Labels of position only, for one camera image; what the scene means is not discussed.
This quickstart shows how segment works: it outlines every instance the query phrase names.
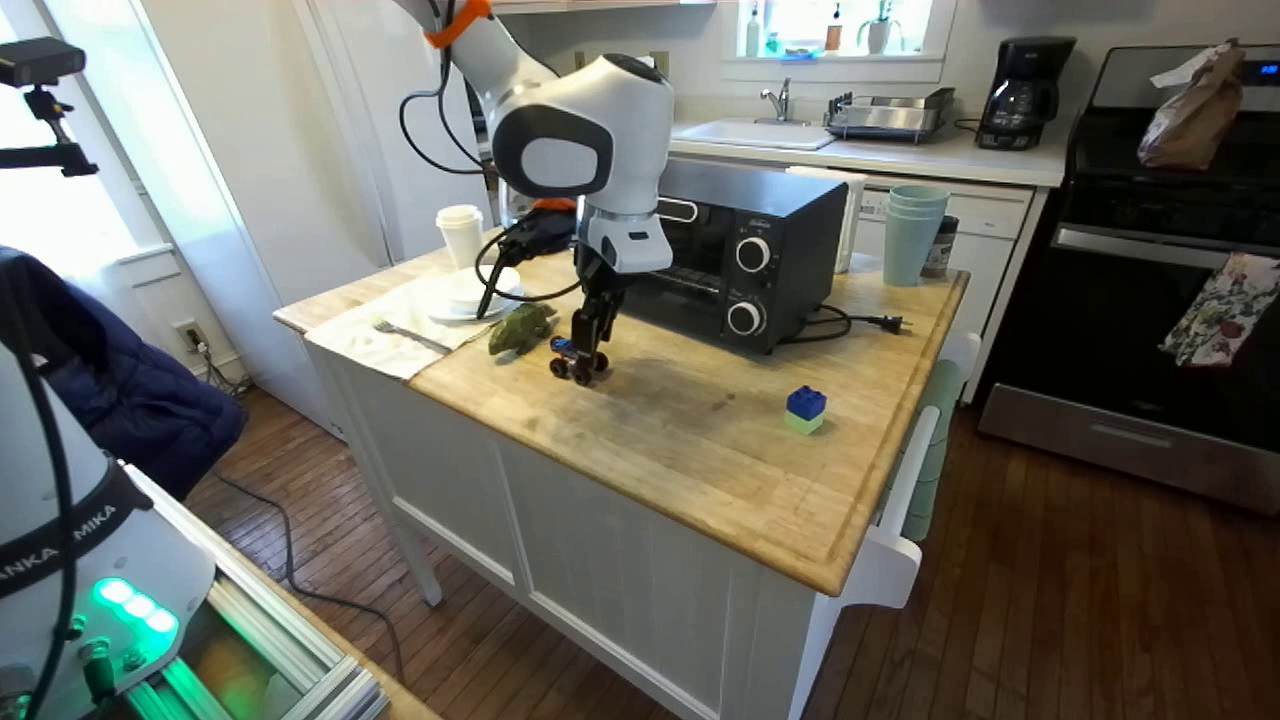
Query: wooden floor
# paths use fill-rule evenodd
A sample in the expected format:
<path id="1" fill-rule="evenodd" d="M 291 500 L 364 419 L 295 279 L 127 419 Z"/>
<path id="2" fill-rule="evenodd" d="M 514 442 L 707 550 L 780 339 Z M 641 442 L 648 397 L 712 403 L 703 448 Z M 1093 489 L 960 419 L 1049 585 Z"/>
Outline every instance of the wooden floor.
<path id="1" fill-rule="evenodd" d="M 245 403 L 249 437 L 216 471 L 286 506 L 305 585 L 395 620 L 403 686 L 434 714 L 669 717 L 423 543 L 447 594 L 428 613 L 343 446 L 262 394 Z M 272 511 L 221 479 L 193 508 L 285 568 Z M 377 620 L 310 608 L 393 667 Z M 912 608 L 845 613 L 808 717 L 1280 717 L 1280 526 L 989 442 L 960 416 Z"/>

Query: stainless steel oven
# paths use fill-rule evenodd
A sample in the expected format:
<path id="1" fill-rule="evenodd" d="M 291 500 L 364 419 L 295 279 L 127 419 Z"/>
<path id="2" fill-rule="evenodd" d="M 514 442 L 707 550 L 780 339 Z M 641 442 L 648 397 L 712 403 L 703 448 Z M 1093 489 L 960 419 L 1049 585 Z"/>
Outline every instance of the stainless steel oven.
<path id="1" fill-rule="evenodd" d="M 1252 511 L 1280 511 L 1280 304 L 1228 370 L 1160 344 L 1232 253 L 1280 256 L 1280 87 L 1256 85 L 1208 171 L 1147 171 L 1147 75 L 1197 48 L 1117 48 L 1003 316 L 981 427 Z"/>

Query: bag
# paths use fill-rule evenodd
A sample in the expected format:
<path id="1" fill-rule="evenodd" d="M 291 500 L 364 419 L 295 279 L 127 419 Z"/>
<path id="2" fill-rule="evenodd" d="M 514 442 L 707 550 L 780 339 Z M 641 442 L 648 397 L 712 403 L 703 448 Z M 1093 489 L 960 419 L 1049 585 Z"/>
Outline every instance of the bag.
<path id="1" fill-rule="evenodd" d="M 1218 141 L 1228 136 L 1239 109 L 1239 64 L 1245 52 L 1234 42 L 1216 44 L 1197 70 L 1192 85 L 1171 91 L 1138 150 L 1135 160 L 1145 169 L 1208 169 Z"/>

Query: paper sheet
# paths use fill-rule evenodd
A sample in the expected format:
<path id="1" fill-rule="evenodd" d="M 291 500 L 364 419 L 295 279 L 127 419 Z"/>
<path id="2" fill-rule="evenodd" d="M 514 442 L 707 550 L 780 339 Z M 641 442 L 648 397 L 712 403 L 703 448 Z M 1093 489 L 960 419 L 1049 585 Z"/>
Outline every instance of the paper sheet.
<path id="1" fill-rule="evenodd" d="M 488 321 L 479 321 L 479 325 L 432 321 L 432 316 L 439 316 L 439 299 L 447 304 L 447 297 L 439 297 L 439 288 L 447 288 L 447 283 L 439 283 L 439 276 L 399 283 L 399 288 L 393 288 L 352 314 L 333 316 L 326 325 L 315 325 L 306 333 L 306 339 L 335 354 L 335 356 L 348 356 L 370 373 L 411 379 L 417 373 L 442 362 L 442 354 L 428 349 L 411 337 L 378 333 L 377 325 L 395 325 L 395 329 L 428 337 L 442 349 L 464 349 L 470 337 L 479 337 L 488 329 Z"/>

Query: butcher block countertop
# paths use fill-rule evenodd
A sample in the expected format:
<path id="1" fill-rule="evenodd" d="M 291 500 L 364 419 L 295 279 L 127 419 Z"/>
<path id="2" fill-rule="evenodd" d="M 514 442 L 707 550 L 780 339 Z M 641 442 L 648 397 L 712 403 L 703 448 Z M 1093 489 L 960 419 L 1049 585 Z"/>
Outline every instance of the butcher block countertop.
<path id="1" fill-rule="evenodd" d="M 277 321 L 306 333 L 439 264 L 442 253 L 395 264 L 279 308 Z M 521 264 L 521 279 L 525 291 L 565 288 L 572 261 Z M 898 314 L 908 337 L 856 325 L 845 339 L 785 344 L 759 362 L 618 316 L 602 349 L 613 373 L 590 387 L 554 379 L 547 349 L 491 363 L 488 337 L 417 373 L 411 387 L 808 590 L 841 594 L 962 283 L 834 279 L 833 304 Z M 578 291 L 554 299 L 554 333 L 569 333 L 576 304 Z M 829 397 L 813 437 L 785 424 L 801 386 Z"/>

